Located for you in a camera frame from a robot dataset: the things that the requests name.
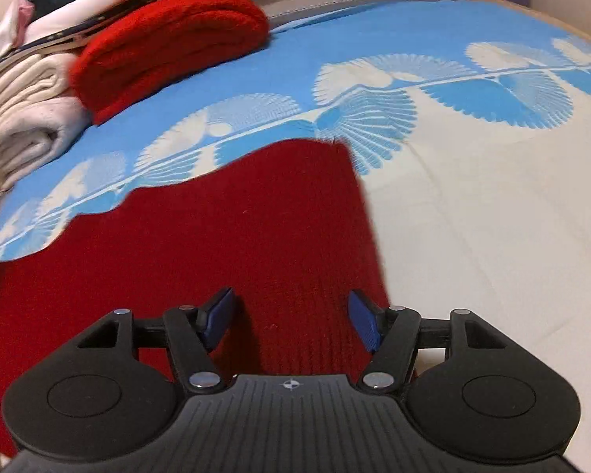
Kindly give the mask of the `grey folded blanket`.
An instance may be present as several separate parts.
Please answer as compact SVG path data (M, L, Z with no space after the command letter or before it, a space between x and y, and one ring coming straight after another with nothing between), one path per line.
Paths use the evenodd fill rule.
M0 187L63 155L91 124L75 96L75 54L33 54L0 74Z

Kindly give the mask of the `blue and white bedsheet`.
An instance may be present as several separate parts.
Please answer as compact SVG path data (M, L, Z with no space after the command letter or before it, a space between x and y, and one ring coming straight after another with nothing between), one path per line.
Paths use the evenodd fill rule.
M468 0L282 24L266 46L86 129L0 205L0 262L79 215L287 140L347 146L387 304L477 314L564 376L591 472L591 43Z

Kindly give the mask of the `bright red folded sweater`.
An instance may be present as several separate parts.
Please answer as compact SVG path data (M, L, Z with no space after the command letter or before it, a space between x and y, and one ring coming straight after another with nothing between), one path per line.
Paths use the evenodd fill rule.
M71 88L100 125L180 78L250 54L269 31L252 0L156 0L87 44Z

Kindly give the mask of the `dark red knit garment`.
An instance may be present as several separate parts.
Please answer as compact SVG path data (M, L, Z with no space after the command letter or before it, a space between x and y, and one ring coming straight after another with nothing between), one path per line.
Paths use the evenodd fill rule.
M105 314L155 318L231 288L242 303L213 361L225 375L345 374L369 356L353 289L387 304L360 182L340 142L287 140L210 174L133 190L48 247L0 262L0 453L12 381Z

